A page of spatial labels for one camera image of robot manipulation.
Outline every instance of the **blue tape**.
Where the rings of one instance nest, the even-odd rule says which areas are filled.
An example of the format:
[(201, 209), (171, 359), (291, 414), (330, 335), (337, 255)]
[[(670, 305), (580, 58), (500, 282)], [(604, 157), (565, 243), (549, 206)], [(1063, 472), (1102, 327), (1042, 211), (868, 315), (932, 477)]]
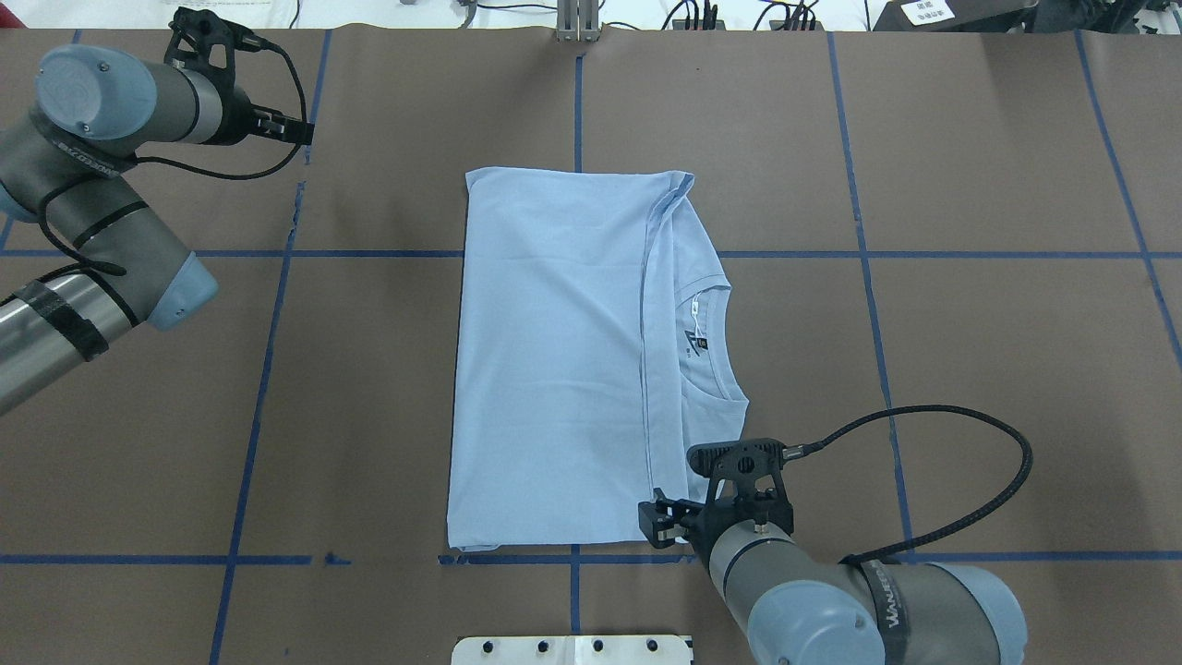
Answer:
[(4, 246), (8, 243), (8, 234), (12, 233), (13, 219), (9, 215), (4, 215), (5, 222), (4, 228), (0, 229), (0, 252), (4, 250)]
[[(567, 554), (461, 554), (440, 556), (440, 566), (570, 566)], [(691, 563), (691, 554), (580, 554), (580, 566), (648, 566)]]
[(574, 58), (574, 172), (583, 172), (583, 58)]
[(427, 257), (449, 259), (463, 257), (463, 249), (296, 249), (296, 257), (333, 257), (333, 259), (392, 259)]
[(201, 257), (219, 259), (279, 259), (282, 257), (282, 249), (197, 249)]
[(1124, 181), (1124, 171), (1121, 169), (1121, 161), (1116, 156), (1116, 148), (1112, 146), (1112, 138), (1109, 136), (1108, 123), (1104, 122), (1104, 111), (1100, 110), (1099, 98), (1096, 96), (1096, 85), (1092, 83), (1092, 69), (1087, 64), (1087, 50), (1084, 48), (1084, 33), (1076, 31), (1076, 48), (1079, 51), (1079, 64), (1084, 70), (1084, 83), (1087, 84), (1087, 97), (1092, 102), (1092, 111), (1096, 113), (1096, 124), (1099, 126), (1100, 136), (1104, 138), (1104, 149), (1108, 150), (1109, 161), (1112, 163), (1112, 172), (1116, 175), (1117, 187), (1121, 189), (1121, 198), (1124, 200), (1124, 209), (1129, 213), (1129, 223), (1132, 224), (1132, 233), (1137, 236), (1137, 247), (1141, 249), (1141, 257), (1145, 262), (1145, 272), (1149, 273), (1149, 281), (1154, 288), (1154, 298), (1157, 300), (1157, 308), (1162, 313), (1165, 324), (1165, 334), (1169, 337), (1170, 346), (1174, 348), (1174, 360), (1182, 371), (1182, 345), (1178, 344), (1177, 326), (1174, 325), (1174, 317), (1165, 304), (1162, 294), (1162, 285), (1157, 280), (1157, 269), (1154, 268), (1154, 260), (1145, 243), (1145, 234), (1141, 229), (1141, 221), (1137, 219), (1137, 210), (1132, 204), (1132, 196), (1129, 195), (1129, 185)]
[(579, 546), (571, 546), (571, 634), (583, 634), (583, 620), (579, 617)]
[(0, 250), (0, 256), (20, 256), (20, 257), (45, 257), (45, 256), (60, 256), (61, 252), (57, 249), (4, 249)]
[[(862, 203), (858, 201), (858, 182), (853, 175), (853, 151), (850, 148), (850, 128), (845, 117), (845, 102), (842, 97), (842, 76), (837, 64), (837, 43), (833, 33), (826, 32), (829, 40), (829, 63), (833, 72), (833, 97), (837, 99), (837, 119), (842, 129), (842, 149), (845, 151), (845, 172), (850, 184), (850, 203), (853, 208), (853, 221), (858, 235), (858, 254), (862, 259), (862, 281), (866, 291), (866, 305), (870, 308), (870, 331), (875, 343), (875, 358), (878, 363), (878, 386), (883, 395), (886, 409), (891, 409), (894, 402), (890, 397), (890, 379), (886, 374), (886, 354), (883, 351), (882, 328), (878, 324), (878, 302), (875, 300), (873, 280), (870, 273), (870, 252), (866, 247), (866, 232), (862, 223)], [(898, 497), (898, 514), (903, 527), (903, 537), (910, 540), (911, 510), (907, 503), (907, 483), (903, 478), (903, 456), (898, 449), (898, 430), (895, 426), (895, 418), (890, 418), (890, 448), (895, 458), (895, 494)]]
[[(307, 117), (312, 124), (320, 117), (320, 94), (324, 92), (324, 74), (329, 71), (330, 48), (332, 48), (332, 28), (324, 31), (324, 41), (320, 44), (320, 66), (316, 74), (316, 90), (312, 91), (312, 110)], [(312, 163), (312, 145), (305, 145), (304, 165), (310, 163)]]
[(788, 249), (759, 250), (739, 249), (717, 252), (720, 259), (856, 259), (860, 252), (842, 249)]
[[(282, 249), (196, 249), (201, 257), (219, 259), (279, 259)], [(853, 249), (729, 249), (719, 250), (723, 259), (860, 259)], [(1141, 252), (976, 252), (966, 249), (869, 249), (871, 259), (1070, 259), (1070, 260), (1128, 260), (1141, 259)], [(2, 249), (0, 256), (59, 256), (57, 249)], [(1154, 259), (1182, 259), (1182, 252), (1149, 252)], [(293, 249), (297, 259), (453, 259), (463, 257), (463, 249)]]
[[(0, 566), (226, 566), (221, 554), (0, 554)], [(311, 556), (240, 556), (239, 566), (311, 566)]]
[(279, 289), (275, 293), (274, 308), (271, 312), (271, 327), (267, 331), (267, 347), (262, 357), (262, 376), (259, 378), (259, 392), (254, 400), (254, 418), (251, 422), (251, 439), (246, 448), (246, 463), (242, 468), (242, 484), (238, 493), (238, 508), (234, 513), (234, 529), (230, 533), (229, 555), (226, 561), (226, 576), (222, 580), (222, 595), (217, 604), (217, 619), (214, 624), (213, 644), (209, 648), (209, 665), (216, 665), (221, 657), (222, 638), (226, 633), (226, 618), (229, 613), (230, 593), (234, 589), (234, 569), (238, 565), (238, 552), (242, 543), (242, 524), (246, 522), (246, 506), (251, 496), (251, 480), (254, 475), (254, 459), (259, 450), (259, 435), (262, 432), (262, 405), (267, 399), (271, 385), (271, 369), (274, 361), (275, 337), (279, 331), (279, 314), (284, 308), (284, 296), (287, 293), (287, 276), (291, 273), (292, 249), (299, 232), (299, 216), (304, 203), (304, 185), (300, 181), (296, 187), (296, 211), (292, 214), (292, 228), (287, 233), (287, 245), (284, 248), (284, 263), (279, 270)]
[(965, 552), (965, 553), (915, 553), (897, 554), (900, 561), (907, 563), (989, 563), (1022, 561), (1182, 561), (1178, 550), (1139, 550), (1139, 552)]

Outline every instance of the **black tape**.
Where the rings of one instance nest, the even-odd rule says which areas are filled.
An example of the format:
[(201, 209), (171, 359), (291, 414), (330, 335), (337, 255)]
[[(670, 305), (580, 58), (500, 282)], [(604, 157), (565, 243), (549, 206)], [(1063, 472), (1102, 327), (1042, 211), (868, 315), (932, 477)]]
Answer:
[(141, 201), (136, 201), (134, 203), (128, 203), (128, 204), (123, 206), (122, 208), (115, 210), (113, 213), (111, 213), (111, 214), (104, 216), (103, 219), (96, 221), (95, 223), (90, 224), (90, 228), (87, 228), (86, 230), (83, 230), (82, 233), (79, 233), (78, 236), (74, 237), (73, 242), (71, 242), (71, 243), (74, 246), (76, 249), (80, 249), (83, 245), (85, 245), (95, 235), (98, 235), (99, 233), (102, 233), (103, 229), (105, 229), (108, 226), (111, 226), (112, 223), (115, 223), (116, 221), (119, 221), (121, 219), (128, 216), (129, 214), (131, 214), (131, 213), (134, 213), (136, 210), (142, 210), (142, 209), (144, 209), (147, 207), (148, 207), (148, 203), (143, 202), (142, 200)]
[(875, 615), (878, 620), (878, 633), (886, 647), (885, 665), (903, 665), (907, 658), (907, 643), (911, 637), (911, 624), (907, 617), (907, 604), (898, 591), (895, 578), (886, 566), (878, 560), (864, 561), (858, 571), (866, 579), (870, 595), (875, 601)]
[(136, 162), (124, 159), (115, 155), (104, 152), (98, 148), (78, 138), (73, 133), (53, 124), (53, 120), (45, 115), (40, 107), (34, 106), (28, 112), (28, 118), (33, 122), (37, 131), (50, 142), (51, 145), (70, 155), (78, 163), (102, 175), (103, 177), (118, 177), (124, 171), (131, 170)]
[(109, 348), (98, 327), (89, 318), (83, 318), (65, 298), (45, 283), (30, 281), (17, 291), (15, 295), (60, 332), (86, 363), (95, 360)]

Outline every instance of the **black cable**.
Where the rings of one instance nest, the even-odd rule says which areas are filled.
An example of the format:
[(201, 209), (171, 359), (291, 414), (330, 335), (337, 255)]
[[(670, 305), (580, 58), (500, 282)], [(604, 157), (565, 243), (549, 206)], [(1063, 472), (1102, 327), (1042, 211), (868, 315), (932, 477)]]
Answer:
[(104, 274), (113, 274), (115, 276), (122, 276), (128, 273), (126, 268), (121, 265), (108, 261), (97, 261), (95, 259), (86, 257), (73, 249), (73, 247), (65, 243), (64, 240), (58, 237), (53, 229), (50, 228), (50, 221), (46, 217), (46, 213), (50, 209), (50, 203), (54, 198), (65, 194), (66, 191), (73, 189), (74, 187), (90, 182), (91, 180), (98, 180), (99, 175), (96, 172), (84, 172), (79, 176), (67, 180), (64, 184), (51, 189), (48, 194), (41, 196), (41, 200), (37, 202), (37, 226), (41, 229), (45, 239), (50, 241), (59, 252), (72, 257), (77, 261), (74, 267), (87, 267)]
[(661, 30), (665, 30), (665, 28), (669, 27), (669, 24), (673, 22), (673, 15), (676, 14), (677, 9), (682, 8), (682, 6), (686, 7), (686, 28), (688, 30), (689, 28), (689, 21), (690, 21), (690, 17), (689, 17), (689, 6), (690, 5), (693, 5), (694, 8), (697, 9), (697, 0), (681, 0), (680, 2), (677, 2), (676, 5), (674, 5), (673, 9), (669, 9), (669, 15), (665, 17), (665, 22), (661, 24)]
[(468, 11), (463, 17), (463, 22), (460, 24), (460, 30), (467, 28), (468, 26), (472, 25), (472, 21), (476, 20), (476, 4), (468, 2), (467, 5), (463, 6), (467, 7)]
[(755, 27), (751, 28), (752, 32), (759, 30), (759, 24), (764, 22), (764, 17), (766, 17), (767, 13), (774, 7), (784, 7), (784, 22), (788, 22), (788, 18), (792, 15), (792, 5), (788, 5), (787, 2), (768, 2), (767, 7), (764, 7), (764, 11), (759, 13), (759, 18), (755, 19)]
[(968, 528), (980, 522), (987, 515), (989, 515), (994, 510), (998, 510), (999, 508), (1001, 508), (1002, 504), (1009, 501), (1014, 496), (1014, 494), (1018, 493), (1018, 489), (1022, 487), (1022, 483), (1026, 482), (1026, 478), (1031, 474), (1031, 467), (1034, 463), (1034, 452), (1031, 450), (1030, 442), (1026, 441), (1026, 437), (1024, 437), (1021, 432), (987, 413), (981, 413), (980, 411), (974, 411), (972, 409), (949, 406), (949, 405), (903, 406), (897, 409), (888, 409), (885, 411), (871, 413), (870, 416), (864, 416), (814, 444), (807, 444), (805, 446), (801, 446), (800, 457), (805, 457), (824, 450), (825, 446), (832, 444), (837, 439), (844, 437), (845, 435), (852, 432), (853, 430), (857, 430), (858, 428), (862, 428), (868, 423), (873, 423), (875, 420), (879, 420), (883, 418), (894, 418), (896, 416), (903, 416), (908, 413), (954, 413), (956, 416), (965, 416), (968, 418), (973, 418), (975, 420), (980, 420), (981, 423), (992, 425), (998, 430), (1001, 430), (1006, 435), (1009, 435), (1015, 442), (1018, 442), (1019, 448), (1021, 448), (1022, 450), (1022, 462), (1018, 468), (1018, 474), (1014, 475), (1014, 480), (1011, 481), (1009, 484), (1006, 485), (1006, 488), (1001, 490), (1000, 494), (998, 494), (998, 496), (993, 497), (985, 506), (966, 515), (965, 517), (961, 517), (960, 520), (946, 527), (941, 527), (935, 532), (929, 532), (922, 536), (908, 539), (905, 541), (897, 542), (895, 545), (882, 547), (875, 550), (864, 552), (862, 554), (851, 554), (845, 559), (843, 559), (842, 563), (857, 565), (857, 563), (863, 563), (865, 561), (882, 559), (884, 556), (890, 556), (892, 554), (898, 554), (904, 550), (915, 549), (917, 547), (933, 543), (935, 541), (939, 541), (940, 539), (950, 536), (956, 532), (960, 532), (961, 529)]
[[(299, 115), (300, 115), (300, 120), (304, 122), (304, 123), (306, 123), (307, 122), (307, 100), (304, 97), (304, 85), (299, 80), (299, 72), (296, 71), (296, 63), (292, 61), (292, 58), (291, 58), (291, 56), (287, 54), (287, 51), (284, 51), (282, 46), (280, 46), (278, 44), (264, 40), (262, 47), (265, 50), (267, 50), (267, 51), (272, 51), (274, 53), (279, 53), (284, 58), (284, 61), (287, 63), (287, 71), (291, 72), (292, 80), (296, 83), (296, 93), (299, 94)], [(247, 172), (247, 174), (217, 172), (217, 171), (214, 171), (214, 170), (208, 170), (208, 169), (199, 168), (199, 167), (195, 167), (195, 165), (190, 165), (190, 164), (187, 164), (184, 162), (178, 162), (178, 161), (175, 161), (175, 159), (169, 159), (167, 157), (152, 157), (152, 156), (148, 156), (148, 157), (137, 157), (134, 161), (137, 164), (164, 164), (164, 165), (170, 165), (173, 168), (178, 168), (181, 170), (187, 170), (189, 172), (195, 172), (197, 175), (206, 175), (206, 176), (209, 176), (209, 177), (216, 177), (216, 178), (220, 178), (220, 180), (255, 180), (255, 178), (259, 178), (259, 177), (265, 177), (267, 175), (271, 175), (272, 172), (275, 172), (279, 169), (281, 169), (285, 165), (287, 165), (288, 163), (291, 163), (291, 161), (293, 158), (296, 158), (296, 152), (298, 152), (300, 148), (303, 148), (303, 145), (300, 145), (300, 144), (292, 145), (292, 149), (291, 149), (290, 152), (287, 152), (287, 156), (285, 156), (275, 165), (273, 165), (273, 167), (271, 167), (271, 168), (268, 168), (266, 170), (260, 170), (258, 172)]]
[[(83, 272), (86, 269), (93, 269), (96, 272), (102, 272), (104, 274), (112, 274), (115, 276), (122, 276), (128, 273), (128, 269), (122, 265), (108, 261), (97, 261), (95, 259), (79, 254), (72, 247), (66, 245), (60, 237), (58, 237), (57, 234), (53, 233), (53, 229), (50, 228), (50, 223), (46, 219), (46, 211), (48, 210), (50, 203), (53, 202), (53, 200), (57, 198), (58, 196), (65, 194), (66, 191), (73, 189), (74, 187), (78, 187), (84, 182), (90, 182), (91, 180), (99, 180), (99, 175), (95, 172), (85, 172), (71, 180), (67, 180), (61, 185), (51, 189), (48, 194), (41, 196), (41, 200), (37, 202), (37, 227), (41, 230), (41, 234), (45, 235), (45, 239), (48, 240), (54, 248), (57, 248), (59, 252), (74, 260), (74, 262), (72, 263), (64, 265), (61, 267), (46, 272), (45, 274), (38, 276), (37, 281), (46, 283), (51, 279), (56, 279), (58, 276), (61, 276), (63, 274)], [(0, 299), (0, 307), (13, 301), (14, 299), (17, 299), (15, 293), (11, 293), (8, 294), (8, 296)]]
[(476, 2), (476, 6), (481, 9), (550, 9), (551, 12), (557, 12), (558, 7), (551, 7), (550, 5), (538, 5), (537, 2), (524, 2), (521, 5), (481, 5)]

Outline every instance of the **light blue t-shirt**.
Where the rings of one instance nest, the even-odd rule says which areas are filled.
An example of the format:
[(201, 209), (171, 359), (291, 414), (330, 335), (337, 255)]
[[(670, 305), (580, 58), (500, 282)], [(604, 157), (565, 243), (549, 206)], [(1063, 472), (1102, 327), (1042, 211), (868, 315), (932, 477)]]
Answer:
[(738, 439), (747, 399), (693, 183), (468, 174), (452, 547), (637, 541), (652, 488), (703, 501), (686, 450)]

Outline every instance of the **white label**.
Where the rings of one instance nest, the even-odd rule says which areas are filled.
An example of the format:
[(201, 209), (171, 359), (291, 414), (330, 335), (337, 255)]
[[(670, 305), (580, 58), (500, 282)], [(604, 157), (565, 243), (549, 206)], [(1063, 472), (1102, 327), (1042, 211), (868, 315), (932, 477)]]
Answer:
[(920, 0), (918, 2), (909, 2), (901, 7), (903, 8), (903, 13), (907, 14), (907, 20), (911, 21), (911, 25), (937, 24), (956, 18), (956, 14), (948, 8), (948, 4), (944, 0)]

